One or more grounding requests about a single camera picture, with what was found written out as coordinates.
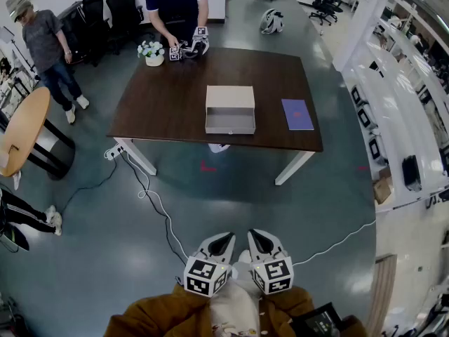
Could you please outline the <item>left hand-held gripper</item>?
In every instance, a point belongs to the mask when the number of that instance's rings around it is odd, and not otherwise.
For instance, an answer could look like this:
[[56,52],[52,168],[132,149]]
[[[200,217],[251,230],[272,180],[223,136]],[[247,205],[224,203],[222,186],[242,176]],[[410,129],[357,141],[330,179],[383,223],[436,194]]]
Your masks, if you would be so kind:
[[235,243],[236,236],[230,232],[203,240],[187,260],[183,277],[185,290],[213,297],[227,283]]

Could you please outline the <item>person's left forearm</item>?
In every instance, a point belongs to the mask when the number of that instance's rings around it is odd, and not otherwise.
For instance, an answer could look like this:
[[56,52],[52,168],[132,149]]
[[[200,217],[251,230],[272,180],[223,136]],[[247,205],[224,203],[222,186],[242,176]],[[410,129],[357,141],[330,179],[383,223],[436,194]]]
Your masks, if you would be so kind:
[[113,315],[105,337],[213,337],[210,299],[185,291],[140,299]]

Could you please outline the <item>person's right forearm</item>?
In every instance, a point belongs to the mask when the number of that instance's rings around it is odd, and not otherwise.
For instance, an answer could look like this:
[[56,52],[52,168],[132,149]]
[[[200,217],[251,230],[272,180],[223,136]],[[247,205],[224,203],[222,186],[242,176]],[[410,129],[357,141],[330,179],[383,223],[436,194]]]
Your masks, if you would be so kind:
[[[259,301],[260,336],[296,337],[290,326],[292,318],[316,308],[309,293],[296,286],[288,291],[263,296]],[[340,318],[340,337],[368,337],[365,327],[355,316]]]

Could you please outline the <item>white printed shirt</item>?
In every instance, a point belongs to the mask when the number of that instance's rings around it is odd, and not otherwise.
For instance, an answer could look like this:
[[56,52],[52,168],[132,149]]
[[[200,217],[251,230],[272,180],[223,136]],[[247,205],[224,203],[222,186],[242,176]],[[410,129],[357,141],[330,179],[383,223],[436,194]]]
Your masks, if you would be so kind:
[[260,289],[250,265],[236,262],[228,282],[210,300],[214,337],[260,337]]

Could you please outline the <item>black chest device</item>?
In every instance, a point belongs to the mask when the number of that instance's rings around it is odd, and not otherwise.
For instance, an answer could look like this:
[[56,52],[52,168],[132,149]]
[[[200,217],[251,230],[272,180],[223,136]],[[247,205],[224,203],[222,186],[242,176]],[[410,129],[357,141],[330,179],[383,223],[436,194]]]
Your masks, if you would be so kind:
[[332,303],[327,303],[290,323],[296,337],[340,337],[342,320]]

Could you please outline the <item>brown jacket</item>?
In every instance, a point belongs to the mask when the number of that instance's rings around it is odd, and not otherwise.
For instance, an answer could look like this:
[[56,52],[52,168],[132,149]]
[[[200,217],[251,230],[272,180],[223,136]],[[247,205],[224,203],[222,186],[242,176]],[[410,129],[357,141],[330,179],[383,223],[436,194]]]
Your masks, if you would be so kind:
[[319,337],[306,324],[314,312],[300,287],[266,296],[248,281],[231,279],[207,298],[176,285],[112,316],[105,337]]

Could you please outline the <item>wooden panel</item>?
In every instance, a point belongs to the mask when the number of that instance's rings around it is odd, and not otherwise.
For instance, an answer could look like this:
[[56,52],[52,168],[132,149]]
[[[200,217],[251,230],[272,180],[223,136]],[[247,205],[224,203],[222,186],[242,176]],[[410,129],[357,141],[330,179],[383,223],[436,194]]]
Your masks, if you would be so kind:
[[372,304],[367,323],[370,337],[380,337],[382,327],[391,302],[391,296],[396,278],[397,255],[388,254],[375,261],[372,282]]

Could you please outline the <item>purple booklet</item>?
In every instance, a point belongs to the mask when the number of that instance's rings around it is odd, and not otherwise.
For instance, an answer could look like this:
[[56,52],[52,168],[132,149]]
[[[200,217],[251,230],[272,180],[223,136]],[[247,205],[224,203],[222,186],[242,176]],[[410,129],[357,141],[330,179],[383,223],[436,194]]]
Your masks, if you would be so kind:
[[314,125],[304,100],[282,99],[281,102],[290,131],[314,130]]

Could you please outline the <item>white power strip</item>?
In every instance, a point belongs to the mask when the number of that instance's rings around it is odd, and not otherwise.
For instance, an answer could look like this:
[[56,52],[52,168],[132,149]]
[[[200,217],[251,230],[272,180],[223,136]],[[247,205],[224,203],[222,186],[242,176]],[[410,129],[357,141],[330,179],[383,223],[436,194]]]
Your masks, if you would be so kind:
[[116,144],[115,146],[109,148],[104,153],[104,158],[108,161],[112,161],[118,156],[120,156],[123,152],[125,152],[125,149],[120,144]]

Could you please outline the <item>dark wooden table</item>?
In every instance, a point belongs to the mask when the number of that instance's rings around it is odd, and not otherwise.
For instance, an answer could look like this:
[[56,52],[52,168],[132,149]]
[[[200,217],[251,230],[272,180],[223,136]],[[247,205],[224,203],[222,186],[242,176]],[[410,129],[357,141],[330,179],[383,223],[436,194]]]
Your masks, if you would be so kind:
[[[252,86],[255,133],[207,134],[207,86]],[[282,99],[304,100],[314,130],[290,131]],[[109,136],[152,175],[156,168],[134,146],[135,140],[296,151],[276,178],[277,185],[323,149],[302,61],[291,55],[234,48],[211,48],[197,60],[165,62],[158,67],[139,64],[119,101]]]

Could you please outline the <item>black suitcase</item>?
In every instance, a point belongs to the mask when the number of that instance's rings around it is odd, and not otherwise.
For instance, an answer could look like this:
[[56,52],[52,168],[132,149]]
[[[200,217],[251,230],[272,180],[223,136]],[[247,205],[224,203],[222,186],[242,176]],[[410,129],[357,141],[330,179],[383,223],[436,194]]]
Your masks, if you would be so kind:
[[422,189],[420,173],[415,155],[406,157],[402,162],[403,179],[410,191],[419,192]]

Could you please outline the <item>spare hand-held gripper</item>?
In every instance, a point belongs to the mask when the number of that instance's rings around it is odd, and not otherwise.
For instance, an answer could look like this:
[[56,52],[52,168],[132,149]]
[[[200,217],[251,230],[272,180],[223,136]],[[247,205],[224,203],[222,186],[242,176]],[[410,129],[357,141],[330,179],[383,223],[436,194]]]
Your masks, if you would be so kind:
[[183,41],[180,45],[180,51],[184,59],[200,58],[206,54],[209,49],[208,28],[197,27],[190,42]]
[[179,45],[169,48],[168,57],[170,61],[179,61],[186,59],[188,53],[191,53],[191,48],[186,41],[183,41]]

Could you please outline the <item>white shelving unit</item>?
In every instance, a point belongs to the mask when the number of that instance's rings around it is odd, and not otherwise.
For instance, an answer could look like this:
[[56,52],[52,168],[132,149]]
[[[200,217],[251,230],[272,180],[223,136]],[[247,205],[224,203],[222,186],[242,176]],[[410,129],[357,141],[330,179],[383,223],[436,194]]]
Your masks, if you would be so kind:
[[[373,183],[387,178],[391,195],[375,201],[388,212],[449,190],[449,93],[416,45],[405,22],[383,13],[390,0],[355,0],[356,11],[333,64],[355,107]],[[407,189],[402,162],[417,158],[422,189]]]

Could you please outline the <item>white backpack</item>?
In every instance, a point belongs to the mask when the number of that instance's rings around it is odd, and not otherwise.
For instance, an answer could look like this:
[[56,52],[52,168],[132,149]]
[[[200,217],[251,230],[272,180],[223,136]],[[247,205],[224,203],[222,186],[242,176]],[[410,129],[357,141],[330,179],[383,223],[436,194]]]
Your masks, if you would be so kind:
[[260,31],[262,34],[281,33],[283,31],[283,14],[282,12],[270,8],[267,10],[260,22]]

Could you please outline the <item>round light wooden table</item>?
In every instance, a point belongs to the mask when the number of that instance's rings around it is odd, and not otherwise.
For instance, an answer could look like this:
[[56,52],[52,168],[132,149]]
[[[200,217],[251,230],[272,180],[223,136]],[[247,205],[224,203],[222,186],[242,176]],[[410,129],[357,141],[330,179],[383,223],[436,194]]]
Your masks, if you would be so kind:
[[[74,161],[76,146],[71,138],[47,119],[50,100],[50,91],[41,87],[18,106],[0,138],[0,175],[13,176],[26,161],[45,170],[56,180],[67,175]],[[43,129],[57,139],[51,150],[38,144]]]

